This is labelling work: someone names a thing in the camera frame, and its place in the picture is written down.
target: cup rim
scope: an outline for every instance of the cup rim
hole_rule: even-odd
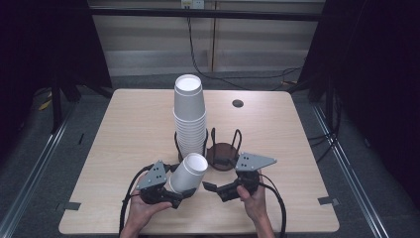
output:
[[[186,148],[201,147],[202,144],[204,143],[204,141],[206,140],[206,138],[204,137],[204,138],[200,138],[200,140],[191,140],[192,143],[194,143],[193,145],[191,143],[188,143],[188,140],[185,141],[181,138],[177,138],[176,140],[177,140],[178,144],[180,144],[182,146],[183,149],[186,149]]]
[[[206,119],[205,118],[203,118],[200,121],[191,122],[191,123],[180,122],[180,121],[175,120],[175,125],[185,127],[185,128],[199,127],[199,126],[203,126],[205,124],[206,124]]]
[[[196,131],[196,132],[192,132],[192,133],[182,133],[182,132],[176,132],[176,136],[178,138],[182,138],[182,139],[197,139],[200,137],[205,137],[206,133],[203,133],[202,131]]]
[[[197,123],[197,124],[180,124],[180,123],[176,123],[175,122],[175,127],[178,129],[182,129],[182,130],[186,130],[186,131],[194,131],[197,129],[200,129],[202,127],[206,127],[206,122],[203,121],[201,123]]]
[[[204,141],[206,140],[206,136],[202,136],[202,135],[198,135],[196,137],[190,137],[190,138],[184,138],[184,137],[177,137],[176,141],[179,144],[182,144],[183,147],[187,146],[187,147],[195,147],[196,145],[201,145],[204,143]]]
[[[199,161],[191,161],[192,158],[199,158]],[[208,169],[208,162],[205,157],[198,153],[190,153],[186,156],[184,160],[185,168],[193,174],[202,176],[206,173]]]
[[[193,122],[197,122],[197,121],[199,121],[199,120],[202,120],[203,119],[203,117],[205,117],[206,116],[206,114],[207,114],[207,110],[204,108],[204,114],[200,117],[200,118],[198,118],[198,119],[195,119],[195,120],[183,120],[183,119],[181,119],[181,118],[179,118],[178,116],[176,116],[176,113],[175,113],[175,108],[173,107],[172,108],[172,113],[173,113],[173,116],[175,117],[175,120],[178,120],[178,121],[180,121],[180,122],[184,122],[184,123],[193,123]]]
[[[192,79],[197,80],[198,83],[199,83],[199,86],[197,88],[193,89],[193,90],[182,90],[177,85],[178,85],[179,82],[181,82],[185,78],[192,78]],[[202,86],[202,83],[201,83],[201,79],[198,76],[196,76],[194,74],[184,74],[184,75],[179,76],[176,79],[174,89],[177,93],[179,93],[182,96],[194,96],[197,93],[199,93],[201,90],[203,90],[203,86]]]

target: human hand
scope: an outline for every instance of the human hand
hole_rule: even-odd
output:
[[[140,231],[149,223],[156,213],[172,207],[168,201],[157,204],[147,204],[140,197],[140,191],[134,189],[131,193],[130,211],[126,225],[121,231],[121,238],[138,237]]]
[[[242,185],[237,187],[238,195],[244,203],[247,215],[253,220],[257,234],[259,237],[274,237],[274,232],[269,221],[268,214],[266,213],[265,205],[265,188],[259,185],[253,195],[247,191]]]

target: white foam cup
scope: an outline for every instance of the white foam cup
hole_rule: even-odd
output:
[[[206,130],[205,128],[201,133],[196,134],[176,134],[176,141],[179,146],[179,151],[182,156],[186,156],[189,153],[203,153],[203,146],[206,140]]]
[[[207,160],[197,154],[188,154],[169,178],[170,188],[176,193],[197,188],[208,167]]]
[[[175,83],[173,112],[184,121],[195,121],[206,111],[203,89],[199,77],[186,74]]]
[[[182,120],[175,114],[175,108],[173,107],[173,117],[175,119],[176,124],[185,125],[185,126],[194,126],[201,124],[206,121],[206,111],[204,110],[203,115],[195,120]]]
[[[201,80],[196,75],[184,74],[176,79],[175,90],[181,95],[191,96],[197,94],[201,89]]]

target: wire cup holder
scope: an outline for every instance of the wire cup holder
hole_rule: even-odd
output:
[[[216,143],[216,128],[211,130],[211,139],[212,139],[212,147],[206,149],[207,140],[208,140],[208,130],[206,129],[206,138],[203,142],[203,150],[201,153],[198,153],[206,158],[208,164],[213,167],[217,171],[229,171],[231,170],[236,162],[238,161],[239,157],[239,150],[241,149],[242,143],[242,133],[239,129],[235,131],[234,139],[232,144],[228,143]],[[235,148],[235,141],[237,136],[239,136],[238,148]],[[176,132],[173,138],[176,146],[176,150],[178,151],[178,160],[181,163],[183,161],[182,154],[179,149],[179,145],[176,139]]]

